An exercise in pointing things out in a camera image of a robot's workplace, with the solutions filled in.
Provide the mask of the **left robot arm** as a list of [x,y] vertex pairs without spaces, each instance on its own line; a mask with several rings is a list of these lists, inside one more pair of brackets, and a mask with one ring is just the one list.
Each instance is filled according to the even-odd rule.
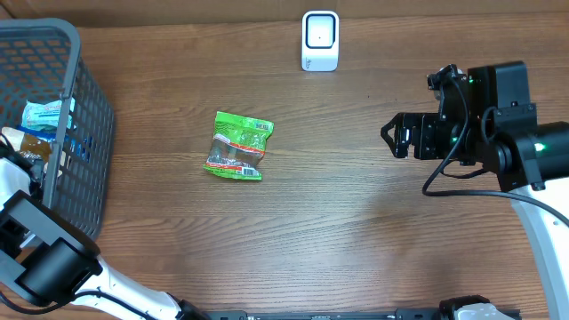
[[31,165],[1,140],[1,282],[42,315],[68,304],[119,319],[204,319],[191,303],[145,287],[110,267],[79,228],[30,195]]

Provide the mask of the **beige cookie bag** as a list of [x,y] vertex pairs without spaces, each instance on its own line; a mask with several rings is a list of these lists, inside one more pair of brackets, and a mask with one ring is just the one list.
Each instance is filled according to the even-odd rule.
[[47,141],[11,127],[2,128],[1,141],[7,142],[19,155],[28,160],[43,160],[47,163],[52,153]]

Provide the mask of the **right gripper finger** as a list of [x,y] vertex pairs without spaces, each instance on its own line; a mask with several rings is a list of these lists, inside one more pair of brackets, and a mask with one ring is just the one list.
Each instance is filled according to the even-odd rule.
[[393,131],[394,157],[407,158],[409,147],[412,145],[412,130],[407,128],[395,128]]
[[398,113],[381,128],[386,143],[410,143],[414,125],[413,113]]

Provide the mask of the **light teal snack packet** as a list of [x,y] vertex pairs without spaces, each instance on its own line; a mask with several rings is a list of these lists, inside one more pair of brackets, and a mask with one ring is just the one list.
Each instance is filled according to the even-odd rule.
[[62,101],[45,104],[28,101],[23,109],[21,126],[34,131],[53,131],[60,123]]

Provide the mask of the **blue Oreo packet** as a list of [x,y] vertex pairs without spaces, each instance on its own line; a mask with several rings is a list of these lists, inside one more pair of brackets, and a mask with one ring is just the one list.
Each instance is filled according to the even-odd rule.
[[[56,139],[56,132],[53,127],[48,127],[46,130],[32,130],[21,125],[17,126],[17,129],[23,131],[24,133],[31,134],[37,137],[40,140],[45,140],[47,142],[53,142]],[[69,136],[65,138],[66,142],[70,143],[70,151],[75,153],[77,156],[80,156],[81,159],[87,163],[90,162],[91,159],[91,147],[97,147],[96,141],[93,137],[89,136],[84,138],[81,143],[79,143],[76,139],[72,139]]]

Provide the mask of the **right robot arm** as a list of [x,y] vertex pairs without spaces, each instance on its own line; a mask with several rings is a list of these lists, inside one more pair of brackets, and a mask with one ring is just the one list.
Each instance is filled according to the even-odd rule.
[[[539,124],[522,61],[470,68],[450,64],[427,77],[435,113],[398,113],[381,128],[396,158],[437,160],[424,196],[510,201],[528,238],[549,316],[568,317],[568,124]],[[499,190],[430,190],[457,162],[479,164],[467,179],[493,173]]]

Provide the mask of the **green snack bag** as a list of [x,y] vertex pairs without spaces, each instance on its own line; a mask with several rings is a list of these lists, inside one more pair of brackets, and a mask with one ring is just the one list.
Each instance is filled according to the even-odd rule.
[[227,179],[262,180],[257,165],[273,131],[270,121],[218,111],[204,169]]

